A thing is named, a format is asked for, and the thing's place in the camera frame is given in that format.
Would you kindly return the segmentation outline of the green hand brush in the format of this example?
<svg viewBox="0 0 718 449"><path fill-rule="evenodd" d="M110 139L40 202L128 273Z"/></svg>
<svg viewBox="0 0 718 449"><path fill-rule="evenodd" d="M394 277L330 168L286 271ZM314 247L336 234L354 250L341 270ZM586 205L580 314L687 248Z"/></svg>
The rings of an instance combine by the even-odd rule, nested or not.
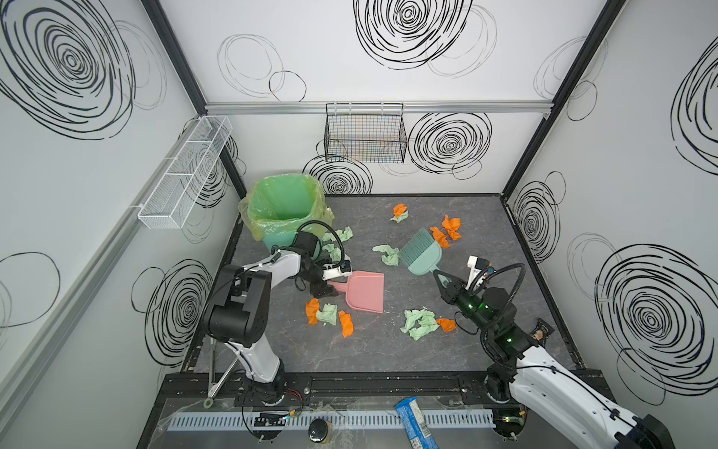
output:
<svg viewBox="0 0 718 449"><path fill-rule="evenodd" d="M442 248L425 228L419 229L399 251L399 263L411 274L422 276L435 271Z"/></svg>

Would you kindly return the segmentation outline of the pink plastic dustpan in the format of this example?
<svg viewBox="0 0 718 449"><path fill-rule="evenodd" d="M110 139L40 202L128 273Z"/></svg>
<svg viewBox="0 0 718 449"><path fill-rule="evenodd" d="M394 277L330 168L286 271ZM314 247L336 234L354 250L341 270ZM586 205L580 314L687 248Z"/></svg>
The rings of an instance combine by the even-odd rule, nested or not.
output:
<svg viewBox="0 0 718 449"><path fill-rule="evenodd" d="M361 312L383 313L384 275L368 271L354 271L346 282L328 284L345 294L347 305Z"/></svg>

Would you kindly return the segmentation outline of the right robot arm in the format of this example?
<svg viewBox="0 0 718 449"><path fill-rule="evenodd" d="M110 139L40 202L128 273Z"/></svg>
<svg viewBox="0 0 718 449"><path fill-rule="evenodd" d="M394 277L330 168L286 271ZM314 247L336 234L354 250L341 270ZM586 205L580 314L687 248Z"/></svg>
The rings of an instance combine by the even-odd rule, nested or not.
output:
<svg viewBox="0 0 718 449"><path fill-rule="evenodd" d="M497 403L514 400L551 424L579 448L672 448L668 428L652 415L639 417L563 367L515 322L521 284L490 286L496 272L465 281L433 269L439 295L477 327L493 364L484 388Z"/></svg>

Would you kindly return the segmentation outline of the green paper scrap lower bin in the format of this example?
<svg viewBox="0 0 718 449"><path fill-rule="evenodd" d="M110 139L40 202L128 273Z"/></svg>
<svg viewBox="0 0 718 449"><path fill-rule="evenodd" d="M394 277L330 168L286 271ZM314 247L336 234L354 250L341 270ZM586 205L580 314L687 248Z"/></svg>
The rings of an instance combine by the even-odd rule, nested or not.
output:
<svg viewBox="0 0 718 449"><path fill-rule="evenodd" d="M341 260L350 260L350 257L346 252L344 252L344 256L342 255L342 248L336 245L335 243L324 243L323 244L323 250L329 254L331 261L333 263L338 263Z"/></svg>

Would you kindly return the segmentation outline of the orange paper scrap left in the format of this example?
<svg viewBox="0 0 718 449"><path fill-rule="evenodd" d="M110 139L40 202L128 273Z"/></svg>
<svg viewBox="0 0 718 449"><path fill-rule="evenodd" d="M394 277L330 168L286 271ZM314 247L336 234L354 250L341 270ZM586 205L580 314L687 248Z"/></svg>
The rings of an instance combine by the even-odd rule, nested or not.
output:
<svg viewBox="0 0 718 449"><path fill-rule="evenodd" d="M315 326L319 323L319 320L317 318L319 310L320 301L318 299L311 299L309 302L306 303L305 312L310 326Z"/></svg>

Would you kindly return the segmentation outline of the small orange paper scrap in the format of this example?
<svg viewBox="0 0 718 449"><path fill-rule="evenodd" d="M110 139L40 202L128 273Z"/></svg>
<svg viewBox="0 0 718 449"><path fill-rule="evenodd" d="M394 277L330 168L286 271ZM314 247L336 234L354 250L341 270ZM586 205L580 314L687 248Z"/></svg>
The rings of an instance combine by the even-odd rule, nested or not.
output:
<svg viewBox="0 0 718 449"><path fill-rule="evenodd" d="M449 333L457 329L456 321L454 320L439 318L436 322L445 333Z"/></svg>

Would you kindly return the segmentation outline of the green paper scrap front left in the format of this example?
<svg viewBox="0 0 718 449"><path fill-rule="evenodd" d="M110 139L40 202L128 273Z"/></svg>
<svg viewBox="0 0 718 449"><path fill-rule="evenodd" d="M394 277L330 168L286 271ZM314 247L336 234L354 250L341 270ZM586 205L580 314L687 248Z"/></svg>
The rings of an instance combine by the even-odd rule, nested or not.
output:
<svg viewBox="0 0 718 449"><path fill-rule="evenodd" d="M316 312L315 317L321 323L335 326L338 320L338 306L336 304L327 303L323 308Z"/></svg>

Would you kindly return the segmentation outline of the green paper scrap front right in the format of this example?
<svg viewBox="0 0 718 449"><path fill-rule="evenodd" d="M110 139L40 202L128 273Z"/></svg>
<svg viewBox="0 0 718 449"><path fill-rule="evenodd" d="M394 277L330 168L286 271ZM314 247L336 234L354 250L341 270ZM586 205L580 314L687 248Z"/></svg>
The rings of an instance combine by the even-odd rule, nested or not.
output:
<svg viewBox="0 0 718 449"><path fill-rule="evenodd" d="M439 328L437 318L430 310L405 310L404 317L405 323L400 327L400 331L413 340L421 340Z"/></svg>

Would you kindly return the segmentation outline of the green paper scrap by bin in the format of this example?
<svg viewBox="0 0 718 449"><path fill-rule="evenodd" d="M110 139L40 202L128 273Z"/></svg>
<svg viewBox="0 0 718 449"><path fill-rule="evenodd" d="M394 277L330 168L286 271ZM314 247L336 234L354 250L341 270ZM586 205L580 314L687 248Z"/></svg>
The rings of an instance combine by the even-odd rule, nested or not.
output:
<svg viewBox="0 0 718 449"><path fill-rule="evenodd" d="M349 241L353 237L353 230L346 226L344 229L337 229L335 233L327 231L322 237L323 242L336 241L339 239L341 242Z"/></svg>

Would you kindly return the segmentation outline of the orange paper scrap right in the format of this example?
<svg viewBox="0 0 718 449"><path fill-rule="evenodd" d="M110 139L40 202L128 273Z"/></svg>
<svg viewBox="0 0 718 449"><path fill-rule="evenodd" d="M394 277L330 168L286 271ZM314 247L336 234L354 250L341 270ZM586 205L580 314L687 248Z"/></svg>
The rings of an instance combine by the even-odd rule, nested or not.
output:
<svg viewBox="0 0 718 449"><path fill-rule="evenodd" d="M451 218L448 214L446 214L442 222L442 227L452 241L458 241L462 238L461 234L459 233L461 224L462 222L460 218Z"/></svg>

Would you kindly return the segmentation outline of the orange paper scrap front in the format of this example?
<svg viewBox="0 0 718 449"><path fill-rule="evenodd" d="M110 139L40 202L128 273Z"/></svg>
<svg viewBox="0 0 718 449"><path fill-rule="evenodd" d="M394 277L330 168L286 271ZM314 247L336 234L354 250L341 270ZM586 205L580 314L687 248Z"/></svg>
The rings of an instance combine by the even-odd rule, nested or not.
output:
<svg viewBox="0 0 718 449"><path fill-rule="evenodd" d="M353 325L353 318L351 314L348 314L344 311L340 311L338 313L338 318L340 318L342 337L348 338L349 336L352 336L355 332L355 326Z"/></svg>

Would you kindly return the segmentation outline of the green bin liner bag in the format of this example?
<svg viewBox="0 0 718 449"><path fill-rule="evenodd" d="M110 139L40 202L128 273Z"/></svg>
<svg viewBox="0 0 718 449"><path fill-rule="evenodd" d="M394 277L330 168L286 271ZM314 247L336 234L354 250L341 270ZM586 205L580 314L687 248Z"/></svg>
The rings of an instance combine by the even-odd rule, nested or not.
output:
<svg viewBox="0 0 718 449"><path fill-rule="evenodd" d="M269 249L292 243L299 226L308 221L332 225L335 219L321 183L296 173L258 181L239 202L239 213L252 237Z"/></svg>

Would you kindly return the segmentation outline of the green trash bin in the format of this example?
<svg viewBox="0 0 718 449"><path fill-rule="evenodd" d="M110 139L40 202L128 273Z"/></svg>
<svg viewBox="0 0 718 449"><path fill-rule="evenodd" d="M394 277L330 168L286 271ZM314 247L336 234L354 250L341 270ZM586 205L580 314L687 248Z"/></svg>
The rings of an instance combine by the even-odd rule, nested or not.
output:
<svg viewBox="0 0 718 449"><path fill-rule="evenodd" d="M314 177L306 174L284 174L262 181L258 193L263 195L261 225L263 243L271 248L288 246L297 228L319 220L325 211L323 189Z"/></svg>

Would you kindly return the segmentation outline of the orange paper scrap far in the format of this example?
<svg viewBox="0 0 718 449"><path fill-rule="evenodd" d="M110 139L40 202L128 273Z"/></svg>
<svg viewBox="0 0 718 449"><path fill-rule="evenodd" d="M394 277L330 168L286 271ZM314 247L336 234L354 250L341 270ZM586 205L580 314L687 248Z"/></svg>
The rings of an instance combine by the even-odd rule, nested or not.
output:
<svg viewBox="0 0 718 449"><path fill-rule="evenodd" d="M393 217L391 221L395 223L401 223L409 217L408 207L405 204L398 204L394 206Z"/></svg>

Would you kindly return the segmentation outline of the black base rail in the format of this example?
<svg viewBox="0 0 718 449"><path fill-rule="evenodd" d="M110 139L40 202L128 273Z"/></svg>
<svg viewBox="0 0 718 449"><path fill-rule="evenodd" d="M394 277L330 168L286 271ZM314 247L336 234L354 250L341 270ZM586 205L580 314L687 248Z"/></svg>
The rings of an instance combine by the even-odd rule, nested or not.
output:
<svg viewBox="0 0 718 449"><path fill-rule="evenodd" d="M601 395L615 400L600 370L574 370L580 380ZM460 404L478 405L496 403L488 396L484 378L487 372L290 372L284 376L284 389L278 394L287 395L293 405L318 402L320 398L363 397L456 397ZM155 404L171 398L205 400L209 394L209 374L205 372L176 373L166 376ZM256 384L243 373L230 374L215 398L241 401L250 394L247 403L254 404L258 394L269 392L269 387Z"/></svg>

